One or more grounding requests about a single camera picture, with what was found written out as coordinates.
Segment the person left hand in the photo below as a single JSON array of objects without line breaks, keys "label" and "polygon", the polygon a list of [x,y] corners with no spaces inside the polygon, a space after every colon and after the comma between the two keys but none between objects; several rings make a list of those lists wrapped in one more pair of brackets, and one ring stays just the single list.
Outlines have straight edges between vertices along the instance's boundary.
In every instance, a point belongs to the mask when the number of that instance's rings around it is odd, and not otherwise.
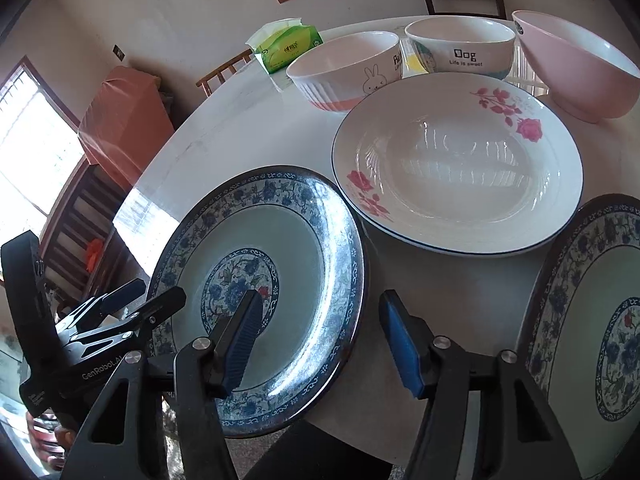
[{"label": "person left hand", "polygon": [[57,426],[54,430],[58,445],[62,446],[65,451],[69,451],[76,438],[76,432],[62,426]]}]

